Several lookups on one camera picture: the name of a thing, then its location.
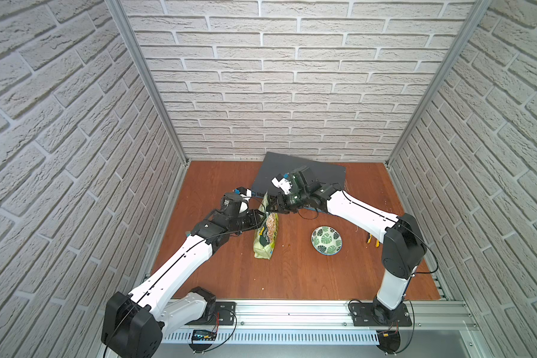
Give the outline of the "green leaf pattern bowl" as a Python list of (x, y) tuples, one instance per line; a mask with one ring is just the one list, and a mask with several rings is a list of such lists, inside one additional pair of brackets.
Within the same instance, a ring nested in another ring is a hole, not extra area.
[(339, 253), (343, 245), (340, 233), (328, 226), (316, 228), (311, 234), (311, 243), (317, 252), (326, 256)]

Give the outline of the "green oats bag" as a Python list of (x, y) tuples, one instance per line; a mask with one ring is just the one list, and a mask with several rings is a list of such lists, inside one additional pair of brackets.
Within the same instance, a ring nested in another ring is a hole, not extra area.
[(267, 193), (263, 197), (260, 211), (263, 214), (263, 223), (255, 231), (253, 244), (254, 257), (270, 260), (278, 235), (279, 216), (277, 213), (269, 212), (269, 195)]

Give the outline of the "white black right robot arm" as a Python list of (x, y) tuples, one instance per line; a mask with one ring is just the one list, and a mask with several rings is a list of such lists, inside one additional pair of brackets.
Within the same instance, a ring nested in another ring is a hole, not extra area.
[(386, 311), (396, 310), (428, 250), (416, 219), (372, 207), (329, 184), (312, 193), (298, 190), (268, 197), (269, 212), (295, 213), (305, 207), (340, 217), (380, 242), (384, 275), (374, 303)]

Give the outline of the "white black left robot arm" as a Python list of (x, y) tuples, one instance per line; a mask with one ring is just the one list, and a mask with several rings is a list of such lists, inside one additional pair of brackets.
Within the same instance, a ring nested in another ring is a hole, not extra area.
[(165, 336), (187, 323), (207, 321), (215, 306), (213, 294), (197, 288), (177, 301), (171, 300), (173, 295), (231, 235), (254, 231), (264, 219), (258, 209), (212, 211), (149, 279), (109, 299), (101, 342), (119, 357), (152, 357)]

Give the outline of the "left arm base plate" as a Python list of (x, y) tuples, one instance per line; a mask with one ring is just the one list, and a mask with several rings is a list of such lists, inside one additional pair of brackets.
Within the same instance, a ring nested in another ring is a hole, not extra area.
[(206, 312), (200, 319), (188, 322), (187, 326), (234, 326), (237, 303), (235, 301), (217, 301), (210, 312)]

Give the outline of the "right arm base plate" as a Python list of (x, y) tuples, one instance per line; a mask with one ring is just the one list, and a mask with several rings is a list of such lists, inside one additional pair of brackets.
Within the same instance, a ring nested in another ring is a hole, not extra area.
[(355, 327), (411, 327), (412, 317), (406, 304), (401, 302), (396, 309), (389, 310), (377, 301), (350, 301), (348, 310)]

